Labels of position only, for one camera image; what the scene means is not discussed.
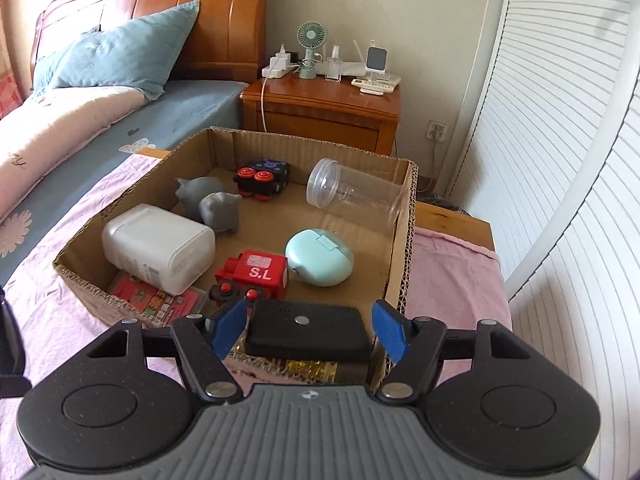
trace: wooden table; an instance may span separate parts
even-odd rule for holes
[[[351,79],[300,79],[295,73],[269,79],[264,89],[267,131],[391,154],[400,120],[401,85],[391,94],[375,96],[360,93]],[[255,81],[240,94],[244,129],[252,132],[263,131],[262,82]]]
[[[155,158],[165,158],[169,152],[143,148],[139,150],[138,153]],[[461,240],[486,247],[491,251],[495,250],[491,226],[487,222],[473,218],[472,216],[463,215],[423,202],[416,202],[415,226],[455,236]]]

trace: jar lid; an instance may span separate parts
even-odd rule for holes
[[[327,207],[334,199],[340,184],[340,165],[336,160],[323,158],[316,164],[306,183],[306,201],[319,208]]]

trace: white plastic container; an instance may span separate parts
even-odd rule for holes
[[[139,204],[102,231],[114,266],[173,294],[182,294],[213,263],[216,234],[206,225]]]
[[[306,201],[378,231],[394,227],[402,187],[369,173],[321,159],[309,175]]]

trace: wooden headboard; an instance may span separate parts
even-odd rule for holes
[[[82,32],[101,30],[191,0],[54,0],[38,18],[31,51],[37,59]],[[200,13],[178,58],[173,79],[252,82],[266,62],[266,0],[200,0]]]

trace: gray toy animal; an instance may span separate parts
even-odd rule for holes
[[[211,193],[200,202],[200,214],[204,224],[215,232],[238,232],[240,223],[241,195],[233,195],[224,191]]]
[[[175,195],[184,209],[185,216],[195,222],[204,223],[200,214],[200,201],[211,193],[224,190],[222,182],[214,176],[201,176],[193,180],[176,178],[175,181],[178,183]]]

